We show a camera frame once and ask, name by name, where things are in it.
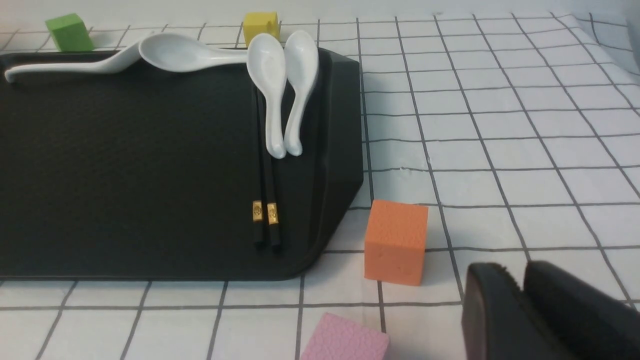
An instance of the pink cube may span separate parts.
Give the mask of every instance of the pink cube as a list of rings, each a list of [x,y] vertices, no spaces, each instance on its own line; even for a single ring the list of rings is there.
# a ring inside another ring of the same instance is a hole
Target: pink cube
[[[325,313],[300,360],[382,360],[389,335]]]

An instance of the gold chopstick band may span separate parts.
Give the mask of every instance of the gold chopstick band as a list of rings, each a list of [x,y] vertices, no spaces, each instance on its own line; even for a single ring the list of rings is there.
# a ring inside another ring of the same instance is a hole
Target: gold chopstick band
[[[267,217],[269,218],[269,225],[278,223],[278,206],[275,202],[267,204]]]
[[[262,221],[262,201],[253,202],[253,222]]]

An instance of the black chopsticks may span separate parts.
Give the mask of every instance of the black chopsticks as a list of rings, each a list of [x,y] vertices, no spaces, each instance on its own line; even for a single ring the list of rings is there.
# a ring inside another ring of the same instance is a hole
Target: black chopsticks
[[[272,157],[266,149],[266,102],[264,96],[257,88],[254,88],[254,94],[257,98],[258,121],[256,121],[257,129],[254,131],[254,144],[257,146],[257,169],[258,179],[256,183],[260,184],[260,200],[253,202],[253,223],[256,228],[254,234],[254,242],[256,245],[264,243],[264,227],[267,229],[268,238],[273,250],[280,249],[280,221],[278,219],[278,204],[276,201],[276,191],[273,177]]]

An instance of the black tray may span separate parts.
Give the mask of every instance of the black tray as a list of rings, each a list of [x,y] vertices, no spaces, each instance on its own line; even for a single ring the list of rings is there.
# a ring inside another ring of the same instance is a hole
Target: black tray
[[[112,54],[7,54],[0,70]],[[278,251],[254,245],[264,109],[244,65],[3,78],[0,277],[275,280],[307,269],[363,179],[359,64],[319,55],[303,154],[273,161]],[[293,97],[287,88],[283,122]]]

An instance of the yellow cube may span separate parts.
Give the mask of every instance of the yellow cube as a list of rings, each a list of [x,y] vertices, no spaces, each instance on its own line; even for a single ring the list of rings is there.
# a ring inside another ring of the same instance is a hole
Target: yellow cube
[[[272,13],[247,13],[243,22],[244,43],[249,43],[256,35],[261,33],[271,34],[280,41],[280,24],[278,14]]]

